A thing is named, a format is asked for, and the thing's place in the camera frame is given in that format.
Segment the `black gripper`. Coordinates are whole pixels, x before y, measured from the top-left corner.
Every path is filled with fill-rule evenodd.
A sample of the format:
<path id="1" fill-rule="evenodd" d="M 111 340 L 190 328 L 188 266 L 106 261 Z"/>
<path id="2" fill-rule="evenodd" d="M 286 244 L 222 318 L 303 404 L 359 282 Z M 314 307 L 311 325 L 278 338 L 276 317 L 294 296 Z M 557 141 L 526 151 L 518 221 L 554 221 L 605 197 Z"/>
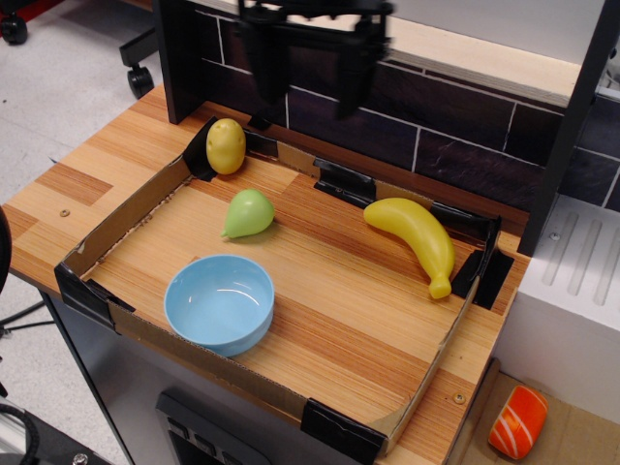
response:
<path id="1" fill-rule="evenodd" d="M 258 93 L 276 103 L 290 86 L 289 47 L 338 52 L 336 117 L 370 94 L 376 60 L 388 48 L 389 1 L 239 1 L 238 24 Z"/>

